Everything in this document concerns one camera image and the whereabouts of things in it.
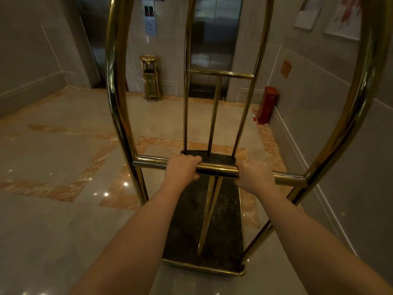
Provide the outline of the person's left forearm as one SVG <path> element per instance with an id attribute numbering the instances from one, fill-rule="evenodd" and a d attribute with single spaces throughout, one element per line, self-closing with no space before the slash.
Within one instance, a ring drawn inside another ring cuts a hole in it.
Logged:
<path id="1" fill-rule="evenodd" d="M 179 197 L 190 181 L 165 179 L 111 239 L 70 295 L 149 295 Z"/>

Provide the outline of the red fire extinguisher box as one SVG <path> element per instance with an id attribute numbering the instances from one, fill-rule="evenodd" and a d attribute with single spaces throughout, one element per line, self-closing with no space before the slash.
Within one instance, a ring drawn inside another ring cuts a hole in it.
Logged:
<path id="1" fill-rule="evenodd" d="M 266 86 L 263 98 L 257 111 L 257 123 L 265 125 L 269 122 L 275 105 L 279 99 L 279 92 L 275 87 Z"/>

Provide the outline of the person's right hand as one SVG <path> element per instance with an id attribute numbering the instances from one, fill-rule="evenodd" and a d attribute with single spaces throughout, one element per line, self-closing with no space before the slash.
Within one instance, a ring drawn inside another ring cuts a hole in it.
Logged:
<path id="1" fill-rule="evenodd" d="M 238 177 L 235 184 L 242 190 L 254 196 L 270 194 L 276 183 L 273 172 L 266 162 L 255 161 L 254 174 L 249 177 Z"/>

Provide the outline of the gold standing ashtray bin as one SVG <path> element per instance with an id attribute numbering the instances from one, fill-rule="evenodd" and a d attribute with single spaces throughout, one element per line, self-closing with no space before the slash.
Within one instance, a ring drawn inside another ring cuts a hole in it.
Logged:
<path id="1" fill-rule="evenodd" d="M 139 57 L 143 69 L 143 78 L 145 82 L 145 99 L 162 99 L 162 88 L 160 83 L 160 69 L 158 56 L 141 55 Z"/>

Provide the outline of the steel elevator door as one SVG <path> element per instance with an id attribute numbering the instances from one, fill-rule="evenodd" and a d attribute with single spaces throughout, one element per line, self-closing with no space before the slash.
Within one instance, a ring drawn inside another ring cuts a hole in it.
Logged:
<path id="1" fill-rule="evenodd" d="M 232 71 L 242 5 L 243 0 L 196 0 L 191 68 Z"/>

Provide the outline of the white framed wall picture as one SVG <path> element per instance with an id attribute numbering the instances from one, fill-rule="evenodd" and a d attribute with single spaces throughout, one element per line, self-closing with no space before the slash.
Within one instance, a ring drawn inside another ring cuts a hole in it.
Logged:
<path id="1" fill-rule="evenodd" d="M 294 27 L 311 31 L 325 0 L 303 0 Z"/>

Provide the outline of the person's right forearm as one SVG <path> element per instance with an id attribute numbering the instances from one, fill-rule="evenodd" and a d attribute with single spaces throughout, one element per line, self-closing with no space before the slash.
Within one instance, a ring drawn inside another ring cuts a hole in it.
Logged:
<path id="1" fill-rule="evenodd" d="M 258 189 L 262 204 L 300 281 L 312 295 L 393 295 L 393 288 L 275 186 Z"/>

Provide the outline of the elevator call button panel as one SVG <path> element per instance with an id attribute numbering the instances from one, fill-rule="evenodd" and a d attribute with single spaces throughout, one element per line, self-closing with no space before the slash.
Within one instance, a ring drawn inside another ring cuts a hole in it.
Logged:
<path id="1" fill-rule="evenodd" d="M 143 0 L 143 7 L 146 35 L 156 37 L 158 34 L 155 18 L 155 2 L 153 0 Z"/>

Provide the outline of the framed picture with red print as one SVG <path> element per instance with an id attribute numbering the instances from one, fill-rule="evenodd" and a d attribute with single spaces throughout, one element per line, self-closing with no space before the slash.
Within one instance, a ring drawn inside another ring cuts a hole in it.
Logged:
<path id="1" fill-rule="evenodd" d="M 360 32 L 361 0 L 338 0 L 324 33 L 359 41 Z"/>

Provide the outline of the person's left hand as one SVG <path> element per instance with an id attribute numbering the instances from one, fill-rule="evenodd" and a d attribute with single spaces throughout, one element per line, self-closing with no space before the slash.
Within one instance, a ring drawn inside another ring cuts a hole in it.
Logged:
<path id="1" fill-rule="evenodd" d="M 185 189 L 192 182 L 191 177 L 197 173 L 196 168 L 201 162 L 201 156 L 173 155 L 167 162 L 164 183 L 171 188 Z"/>

